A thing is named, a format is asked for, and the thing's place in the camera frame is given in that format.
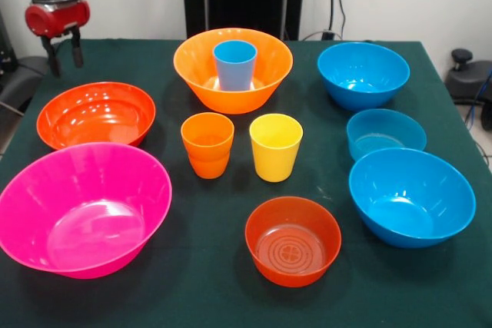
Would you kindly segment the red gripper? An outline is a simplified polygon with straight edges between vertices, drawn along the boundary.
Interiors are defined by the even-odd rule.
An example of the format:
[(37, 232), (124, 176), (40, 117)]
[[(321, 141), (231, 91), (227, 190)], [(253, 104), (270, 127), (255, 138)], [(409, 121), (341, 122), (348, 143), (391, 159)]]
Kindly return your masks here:
[(26, 24), (35, 35), (41, 36), (42, 46), (48, 56), (49, 67), (55, 77), (59, 78), (61, 75), (57, 57), (61, 44), (55, 43), (53, 45), (51, 38), (58, 37), (70, 29), (72, 57), (75, 67), (81, 68), (84, 59), (81, 51), (79, 28), (85, 26), (89, 18), (90, 8), (85, 0), (56, 5), (33, 3), (25, 10)]

